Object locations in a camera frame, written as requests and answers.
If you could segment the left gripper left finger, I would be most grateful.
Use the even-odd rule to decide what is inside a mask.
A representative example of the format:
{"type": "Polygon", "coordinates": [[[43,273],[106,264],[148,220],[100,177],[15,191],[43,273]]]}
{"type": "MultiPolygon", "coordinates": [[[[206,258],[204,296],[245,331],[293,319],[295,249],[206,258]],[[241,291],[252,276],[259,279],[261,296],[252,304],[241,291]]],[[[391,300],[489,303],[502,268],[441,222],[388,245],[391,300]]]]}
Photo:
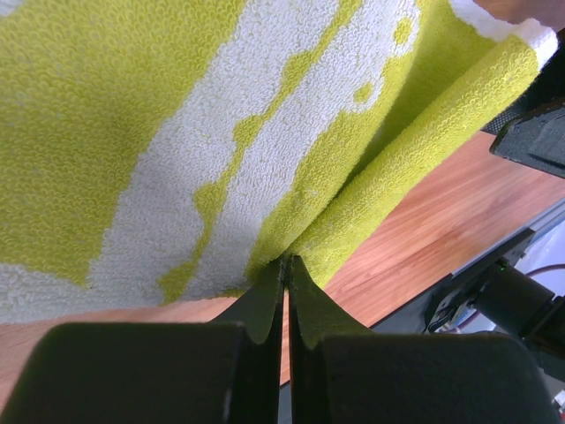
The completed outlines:
{"type": "Polygon", "coordinates": [[[75,322],[35,346],[4,423],[274,423],[283,261],[204,323],[75,322]]]}

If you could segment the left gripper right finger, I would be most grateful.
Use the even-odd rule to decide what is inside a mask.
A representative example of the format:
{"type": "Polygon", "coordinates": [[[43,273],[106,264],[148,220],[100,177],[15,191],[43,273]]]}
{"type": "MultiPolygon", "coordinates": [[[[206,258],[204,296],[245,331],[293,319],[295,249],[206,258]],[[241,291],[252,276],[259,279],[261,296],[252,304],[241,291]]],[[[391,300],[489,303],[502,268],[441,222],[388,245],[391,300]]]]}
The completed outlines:
{"type": "Polygon", "coordinates": [[[378,334],[288,262],[296,423],[556,423],[531,355],[496,333],[378,334]]]}

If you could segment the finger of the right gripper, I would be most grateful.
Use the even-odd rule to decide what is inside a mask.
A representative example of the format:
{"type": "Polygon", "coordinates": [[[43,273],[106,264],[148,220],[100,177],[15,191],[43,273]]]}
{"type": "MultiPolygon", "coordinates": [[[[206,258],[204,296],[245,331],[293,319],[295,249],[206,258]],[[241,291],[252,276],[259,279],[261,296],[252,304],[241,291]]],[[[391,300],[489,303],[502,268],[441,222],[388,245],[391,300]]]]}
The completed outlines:
{"type": "Polygon", "coordinates": [[[564,32],[559,47],[528,89],[482,128],[495,137],[489,152],[564,177],[564,32]]]}

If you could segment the yellow-green crocodile towel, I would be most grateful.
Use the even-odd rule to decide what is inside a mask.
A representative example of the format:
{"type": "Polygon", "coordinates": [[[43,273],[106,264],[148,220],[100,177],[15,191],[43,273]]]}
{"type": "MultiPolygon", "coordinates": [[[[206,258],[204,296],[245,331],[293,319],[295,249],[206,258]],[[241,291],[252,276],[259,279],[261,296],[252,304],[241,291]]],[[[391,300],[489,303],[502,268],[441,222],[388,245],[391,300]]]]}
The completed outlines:
{"type": "Polygon", "coordinates": [[[472,1],[4,1],[1,320],[324,285],[558,48],[472,1]]]}

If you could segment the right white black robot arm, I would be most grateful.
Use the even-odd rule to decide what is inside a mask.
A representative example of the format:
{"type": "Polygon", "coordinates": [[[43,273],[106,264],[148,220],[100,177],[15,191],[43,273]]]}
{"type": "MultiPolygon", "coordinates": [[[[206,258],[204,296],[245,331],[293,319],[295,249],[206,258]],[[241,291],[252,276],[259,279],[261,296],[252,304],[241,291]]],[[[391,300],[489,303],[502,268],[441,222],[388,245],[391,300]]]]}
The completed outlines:
{"type": "MultiPolygon", "coordinates": [[[[564,177],[564,33],[556,53],[526,92],[494,122],[490,153],[564,177]]],[[[476,298],[481,313],[533,352],[546,374],[564,380],[564,297],[500,263],[476,298]]]]}

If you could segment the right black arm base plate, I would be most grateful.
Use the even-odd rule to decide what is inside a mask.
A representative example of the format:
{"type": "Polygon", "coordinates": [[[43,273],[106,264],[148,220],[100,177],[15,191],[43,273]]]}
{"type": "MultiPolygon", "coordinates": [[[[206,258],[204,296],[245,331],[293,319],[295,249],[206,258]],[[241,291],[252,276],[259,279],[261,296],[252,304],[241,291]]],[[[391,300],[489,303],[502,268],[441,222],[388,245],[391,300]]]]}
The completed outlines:
{"type": "Polygon", "coordinates": [[[476,315],[473,306],[486,285],[487,274],[494,269],[514,269],[537,242],[562,223],[564,202],[558,201],[519,230],[376,322],[371,330],[388,334],[462,331],[476,315]]]}

